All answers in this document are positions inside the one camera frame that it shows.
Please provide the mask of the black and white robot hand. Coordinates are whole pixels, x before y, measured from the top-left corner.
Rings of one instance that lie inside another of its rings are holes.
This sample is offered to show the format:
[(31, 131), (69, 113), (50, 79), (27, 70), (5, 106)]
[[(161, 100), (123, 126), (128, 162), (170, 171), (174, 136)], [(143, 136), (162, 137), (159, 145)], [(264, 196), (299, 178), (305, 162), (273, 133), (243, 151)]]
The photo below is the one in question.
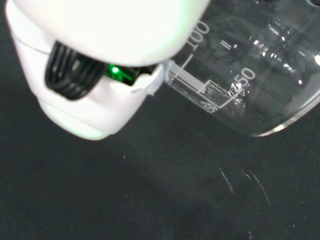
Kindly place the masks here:
[(41, 110), (90, 141), (119, 132), (168, 82), (208, 0), (7, 0), (4, 15)]

